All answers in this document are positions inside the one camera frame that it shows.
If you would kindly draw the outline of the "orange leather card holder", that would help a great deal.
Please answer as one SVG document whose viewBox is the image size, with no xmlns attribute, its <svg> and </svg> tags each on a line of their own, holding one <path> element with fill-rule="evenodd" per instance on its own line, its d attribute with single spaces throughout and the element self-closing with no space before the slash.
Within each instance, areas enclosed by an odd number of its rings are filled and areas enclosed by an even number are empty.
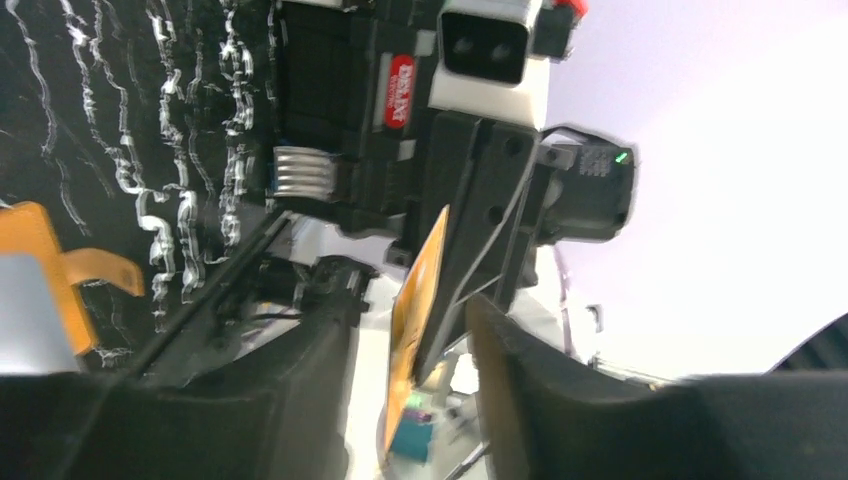
<svg viewBox="0 0 848 480">
<path fill-rule="evenodd" d="M 81 369 L 80 357 L 97 343 L 78 289 L 91 281 L 145 293 L 134 262 L 95 248 L 64 251 L 40 204 L 1 209 L 2 374 Z"/>
</svg>

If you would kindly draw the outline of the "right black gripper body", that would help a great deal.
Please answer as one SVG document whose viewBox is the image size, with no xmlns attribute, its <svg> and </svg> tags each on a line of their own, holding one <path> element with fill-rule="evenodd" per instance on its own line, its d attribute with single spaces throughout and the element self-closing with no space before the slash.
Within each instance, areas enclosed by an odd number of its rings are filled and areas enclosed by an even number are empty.
<svg viewBox="0 0 848 480">
<path fill-rule="evenodd" d="M 528 127 L 458 112 L 435 115 L 423 177 L 423 227 L 449 209 L 450 260 L 520 264 L 539 245 L 606 242 L 630 217 L 632 147 L 560 125 Z"/>
</svg>

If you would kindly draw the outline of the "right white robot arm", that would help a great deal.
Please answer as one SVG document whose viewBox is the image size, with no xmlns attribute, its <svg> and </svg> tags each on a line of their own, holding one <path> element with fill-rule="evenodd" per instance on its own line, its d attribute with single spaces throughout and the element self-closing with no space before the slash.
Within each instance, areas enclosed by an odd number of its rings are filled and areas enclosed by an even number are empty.
<svg viewBox="0 0 848 480">
<path fill-rule="evenodd" d="M 508 308 L 538 245 L 608 241 L 631 208 L 633 147 L 571 125 L 545 130 L 442 111 L 424 119 L 411 158 L 395 138 L 361 152 L 281 145 L 274 196 L 354 233 L 395 232 L 407 277 L 392 313 L 384 439 L 412 387 L 464 333 L 463 305 Z"/>
</svg>

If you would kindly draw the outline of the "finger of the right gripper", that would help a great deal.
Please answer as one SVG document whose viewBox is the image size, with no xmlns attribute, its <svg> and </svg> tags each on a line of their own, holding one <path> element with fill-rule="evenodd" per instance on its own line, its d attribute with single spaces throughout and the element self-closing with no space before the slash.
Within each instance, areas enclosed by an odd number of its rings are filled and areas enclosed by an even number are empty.
<svg viewBox="0 0 848 480">
<path fill-rule="evenodd" d="M 425 161 L 420 219 L 450 208 L 434 303 L 413 375 L 422 383 L 460 337 L 461 305 L 485 292 L 506 308 L 540 226 L 540 133 L 484 119 L 436 119 Z"/>
</svg>

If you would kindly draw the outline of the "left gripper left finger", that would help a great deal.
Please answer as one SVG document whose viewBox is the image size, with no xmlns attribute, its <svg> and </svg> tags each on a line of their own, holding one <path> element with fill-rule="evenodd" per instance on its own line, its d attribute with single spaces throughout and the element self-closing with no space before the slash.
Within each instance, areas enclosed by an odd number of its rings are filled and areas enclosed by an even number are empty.
<svg viewBox="0 0 848 480">
<path fill-rule="evenodd" d="M 1 381 L 5 479 L 341 479 L 351 330 L 308 320 L 181 388 Z"/>
</svg>

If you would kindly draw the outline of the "gold credit card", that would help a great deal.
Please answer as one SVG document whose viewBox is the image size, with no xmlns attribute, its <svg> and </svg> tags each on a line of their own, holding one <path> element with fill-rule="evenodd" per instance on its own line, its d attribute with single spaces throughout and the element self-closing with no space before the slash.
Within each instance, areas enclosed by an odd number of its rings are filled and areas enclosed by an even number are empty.
<svg viewBox="0 0 848 480">
<path fill-rule="evenodd" d="M 448 206 L 442 208 L 408 270 L 393 305 L 384 426 L 385 451 L 391 447 L 413 388 L 413 364 L 439 283 L 449 211 Z"/>
</svg>

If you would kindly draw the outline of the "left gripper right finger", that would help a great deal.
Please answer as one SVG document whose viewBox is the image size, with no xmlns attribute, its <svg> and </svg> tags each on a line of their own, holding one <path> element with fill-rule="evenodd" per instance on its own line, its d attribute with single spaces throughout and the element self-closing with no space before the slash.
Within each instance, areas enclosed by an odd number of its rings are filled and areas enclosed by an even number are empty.
<svg viewBox="0 0 848 480">
<path fill-rule="evenodd" d="M 487 298 L 466 307 L 498 479 L 843 479 L 847 376 L 711 376 L 657 390 L 568 357 Z"/>
</svg>

